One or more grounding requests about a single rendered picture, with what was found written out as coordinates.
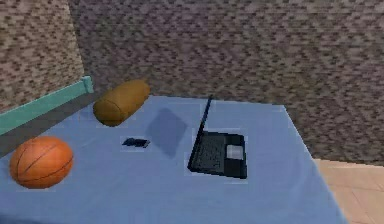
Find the orange basketball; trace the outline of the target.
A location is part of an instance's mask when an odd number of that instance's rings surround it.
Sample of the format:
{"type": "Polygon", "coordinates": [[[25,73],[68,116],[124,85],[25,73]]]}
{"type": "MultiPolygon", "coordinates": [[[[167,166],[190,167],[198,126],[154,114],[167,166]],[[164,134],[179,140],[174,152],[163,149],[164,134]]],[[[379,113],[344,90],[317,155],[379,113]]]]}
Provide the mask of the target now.
{"type": "Polygon", "coordinates": [[[23,187],[45,189],[66,178],[73,162],[72,149],[64,140],[39,136],[17,147],[9,161],[9,173],[23,187]]]}

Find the brown bolster pillow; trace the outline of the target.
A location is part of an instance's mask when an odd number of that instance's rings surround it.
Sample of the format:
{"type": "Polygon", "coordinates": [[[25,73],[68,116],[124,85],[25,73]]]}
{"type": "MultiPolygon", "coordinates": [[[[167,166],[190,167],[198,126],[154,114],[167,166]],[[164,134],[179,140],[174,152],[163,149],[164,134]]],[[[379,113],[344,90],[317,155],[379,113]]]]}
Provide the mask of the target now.
{"type": "Polygon", "coordinates": [[[108,90],[93,105],[93,114],[103,125],[115,127],[132,116],[148,99],[150,86],[145,80],[124,82],[108,90]]]}

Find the small black phone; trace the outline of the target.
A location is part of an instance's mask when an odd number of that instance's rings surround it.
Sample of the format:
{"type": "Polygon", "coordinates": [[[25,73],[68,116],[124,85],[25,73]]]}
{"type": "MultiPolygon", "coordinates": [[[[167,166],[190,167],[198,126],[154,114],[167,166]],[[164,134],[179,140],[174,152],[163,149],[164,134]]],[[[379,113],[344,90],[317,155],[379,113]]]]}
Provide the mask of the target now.
{"type": "Polygon", "coordinates": [[[146,148],[150,144],[149,140],[145,139],[137,139],[137,138],[127,138],[123,145],[129,146],[129,147],[140,147],[140,148],[146,148]]]}

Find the black laptop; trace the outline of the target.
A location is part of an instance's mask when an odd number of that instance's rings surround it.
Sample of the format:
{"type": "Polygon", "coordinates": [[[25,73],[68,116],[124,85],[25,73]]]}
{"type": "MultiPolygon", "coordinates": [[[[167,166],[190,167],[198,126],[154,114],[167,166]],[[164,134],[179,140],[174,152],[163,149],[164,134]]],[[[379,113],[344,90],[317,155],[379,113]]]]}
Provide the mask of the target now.
{"type": "Polygon", "coordinates": [[[209,97],[187,168],[191,172],[246,179],[245,137],[240,134],[205,130],[211,101],[212,97],[209,97]]]}

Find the blue bed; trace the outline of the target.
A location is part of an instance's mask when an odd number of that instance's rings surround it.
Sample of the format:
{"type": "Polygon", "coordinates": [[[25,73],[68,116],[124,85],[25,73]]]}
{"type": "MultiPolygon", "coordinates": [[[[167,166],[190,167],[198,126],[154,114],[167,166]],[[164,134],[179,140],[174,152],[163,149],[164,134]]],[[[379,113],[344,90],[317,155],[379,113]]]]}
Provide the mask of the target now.
{"type": "Polygon", "coordinates": [[[57,185],[24,188],[0,158],[0,224],[348,224],[281,105],[212,100],[205,130],[245,137],[247,178],[191,172],[206,104],[149,94],[115,127],[92,106],[67,117],[50,129],[74,154],[57,185]]]}

